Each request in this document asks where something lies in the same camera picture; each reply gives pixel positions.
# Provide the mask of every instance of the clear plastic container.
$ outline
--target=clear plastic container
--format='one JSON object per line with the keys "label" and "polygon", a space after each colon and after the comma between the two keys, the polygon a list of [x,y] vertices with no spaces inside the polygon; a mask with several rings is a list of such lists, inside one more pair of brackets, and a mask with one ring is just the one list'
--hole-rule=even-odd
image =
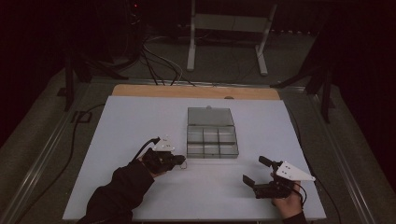
{"label": "clear plastic container", "polygon": [[236,159],[238,155],[233,116],[229,108],[188,108],[188,158]]}

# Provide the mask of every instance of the black cable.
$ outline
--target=black cable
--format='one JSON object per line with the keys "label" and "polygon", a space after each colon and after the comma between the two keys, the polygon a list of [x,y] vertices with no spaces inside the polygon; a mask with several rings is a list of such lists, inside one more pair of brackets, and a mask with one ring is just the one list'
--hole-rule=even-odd
{"label": "black cable", "polygon": [[145,143],[145,145],[143,145],[143,146],[139,149],[139,151],[136,153],[136,155],[134,156],[134,159],[133,159],[132,161],[136,160],[136,158],[140,155],[140,153],[143,151],[143,149],[145,149],[146,146],[148,146],[150,143],[157,144],[160,140],[161,140],[160,137],[151,138],[150,140],[148,140],[147,143]]}
{"label": "black cable", "polygon": [[295,182],[294,182],[294,185],[297,185],[298,187],[300,187],[300,189],[302,189],[303,192],[304,192],[304,199],[303,199],[303,195],[302,195],[299,191],[293,189],[294,192],[296,192],[296,193],[298,193],[298,194],[300,195],[300,198],[301,198],[301,206],[304,207],[304,204],[305,204],[305,202],[306,202],[306,199],[307,199],[308,195],[306,194],[305,189],[304,189],[301,185],[299,185],[299,184],[297,184],[297,183],[295,183]]}
{"label": "black cable", "polygon": [[[267,43],[268,41],[269,41],[270,43],[269,43],[269,44],[265,44],[265,46],[271,45],[272,39],[270,38],[269,35],[268,35],[268,37],[267,37],[266,43]],[[245,77],[247,77],[248,75],[250,75],[251,71],[253,71],[253,68],[256,67],[257,61],[259,60],[259,58],[260,58],[263,54],[264,54],[264,49],[262,50],[262,53],[261,53],[261,54],[256,55],[254,64],[253,64],[253,66],[250,67],[250,69],[247,71],[247,73],[244,74],[242,77],[239,77],[239,76],[238,76],[238,77],[234,80],[234,82],[241,81],[242,79],[244,79]]]}
{"label": "black cable", "polygon": [[163,60],[164,62],[166,62],[166,63],[168,64],[168,66],[169,66],[172,70],[175,71],[176,76],[175,76],[174,80],[172,81],[171,86],[173,85],[173,83],[175,82],[175,80],[177,79],[177,77],[180,77],[180,76],[181,76],[181,74],[176,70],[176,68],[175,68],[171,63],[169,63],[169,62],[168,62],[167,60],[165,60],[163,57],[160,57],[160,56],[154,54],[153,52],[149,51],[149,50],[146,48],[145,45],[143,46],[143,51],[148,52],[149,54],[151,54],[151,55],[153,55],[153,56],[155,56],[155,57],[157,57],[157,58]]}
{"label": "black cable", "polygon": [[[303,148],[303,143],[302,143],[301,136],[300,136],[300,128],[299,128],[299,126],[298,126],[297,119],[295,118],[294,114],[292,113],[292,111],[291,111],[287,106],[286,106],[286,108],[288,109],[288,111],[289,111],[290,114],[291,114],[292,119],[294,120],[294,123],[295,123],[295,125],[296,125],[296,129],[297,129],[297,130],[296,130],[296,132],[297,132],[297,138],[298,138],[298,140],[299,140],[299,143],[300,143],[301,148]],[[322,187],[322,188],[324,189],[324,191],[326,192],[327,196],[329,196],[329,199],[332,201],[332,205],[334,206],[335,212],[337,213],[337,216],[338,216],[338,222],[341,224],[341,223],[342,223],[342,222],[341,222],[341,215],[340,215],[340,212],[339,212],[339,210],[338,210],[337,205],[335,204],[335,201],[333,200],[333,198],[332,198],[332,196],[330,195],[329,191],[327,191],[326,187],[322,184],[322,182],[321,182],[320,179],[318,178],[318,175],[315,174],[315,171],[314,171],[313,167],[311,166],[311,163],[309,162],[309,160],[306,158],[304,152],[303,152],[303,156],[304,156],[304,159],[305,159],[305,161],[306,161],[306,164],[308,165],[309,171],[310,171],[311,174],[316,178],[316,180],[319,182],[319,184],[321,185],[321,187]]]}
{"label": "black cable", "polygon": [[73,154],[74,154],[74,144],[75,144],[75,139],[76,139],[76,129],[77,126],[79,124],[79,121],[89,112],[91,112],[92,110],[94,110],[97,107],[103,106],[105,104],[100,104],[100,105],[96,105],[90,109],[88,109],[87,111],[84,111],[83,114],[80,114],[76,120],[74,129],[73,129],[73,135],[72,135],[72,143],[71,143],[71,147],[70,147],[70,154],[69,154],[69,158],[67,159],[66,164],[64,165],[64,168],[61,170],[61,172],[59,174],[56,175],[56,177],[52,180],[52,182],[31,202],[31,204],[29,206],[26,207],[25,211],[20,215],[20,217],[17,219],[17,221],[15,222],[20,223],[21,220],[23,219],[23,217],[30,211],[30,209],[33,207],[33,205],[35,205],[38,200],[41,199],[41,197],[43,197],[43,195],[55,184],[55,182],[61,177],[61,175],[64,173],[64,171],[66,170],[67,166],[69,165],[70,161],[73,158]]}
{"label": "black cable", "polygon": [[148,67],[149,73],[151,74],[151,77],[152,77],[152,79],[154,80],[155,85],[158,86],[157,79],[155,78],[154,74],[153,74],[152,71],[151,71],[151,67],[149,66],[149,60],[147,59],[146,54],[144,53],[144,51],[142,51],[142,56],[143,56],[143,58],[146,60],[146,63],[143,63],[143,64],[146,65],[146,66]]}
{"label": "black cable", "polygon": [[153,53],[153,52],[147,50],[147,48],[143,48],[143,51],[148,52],[149,54],[151,54],[151,55],[153,55],[153,56],[155,56],[155,57],[157,57],[157,58],[163,60],[163,61],[166,62],[167,64],[160,63],[160,62],[157,62],[157,61],[155,61],[155,60],[153,60],[153,59],[150,59],[149,57],[147,57],[146,54],[145,54],[145,56],[144,56],[145,60],[153,61],[153,62],[155,62],[155,63],[161,64],[161,65],[163,65],[163,66],[165,66],[165,67],[167,67],[167,68],[169,68],[169,69],[175,71],[176,75],[175,75],[174,79],[172,80],[172,82],[171,82],[171,84],[170,84],[171,86],[175,83],[175,81],[176,81],[176,79],[177,79],[178,77],[180,77],[181,79],[187,81],[190,85],[195,86],[195,84],[193,84],[191,81],[189,81],[188,79],[186,79],[185,77],[183,77],[183,76],[177,71],[177,69],[176,69],[169,61],[167,61],[165,58],[163,58],[163,57],[161,57],[161,56],[158,56],[157,54],[155,54],[155,53]]}

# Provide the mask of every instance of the white table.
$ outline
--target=white table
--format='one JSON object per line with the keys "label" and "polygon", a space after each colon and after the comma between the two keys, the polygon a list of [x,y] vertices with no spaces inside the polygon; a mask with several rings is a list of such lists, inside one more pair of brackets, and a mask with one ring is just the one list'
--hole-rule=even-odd
{"label": "white table", "polygon": [[[270,199],[255,199],[242,182],[272,180],[259,156],[287,161],[309,173],[283,101],[110,96],[82,164],[64,219],[84,216],[94,190],[107,184],[114,170],[126,165],[150,138],[169,135],[175,154],[186,155],[187,108],[226,107],[233,114],[237,159],[187,159],[187,169],[156,178],[134,220],[204,221],[280,218]],[[308,219],[325,218],[313,182],[303,182]]]}

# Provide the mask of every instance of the table leg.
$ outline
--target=table leg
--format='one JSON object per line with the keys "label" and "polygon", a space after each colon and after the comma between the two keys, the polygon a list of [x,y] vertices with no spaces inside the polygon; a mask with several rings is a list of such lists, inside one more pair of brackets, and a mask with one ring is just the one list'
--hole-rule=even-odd
{"label": "table leg", "polygon": [[187,71],[193,71],[195,64],[195,0],[191,0],[191,34]]}

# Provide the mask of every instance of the transparent lid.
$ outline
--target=transparent lid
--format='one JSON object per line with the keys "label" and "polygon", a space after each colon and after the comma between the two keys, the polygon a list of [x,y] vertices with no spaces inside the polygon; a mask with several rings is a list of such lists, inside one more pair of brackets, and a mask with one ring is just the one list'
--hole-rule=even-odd
{"label": "transparent lid", "polygon": [[233,126],[230,108],[189,107],[189,125]]}

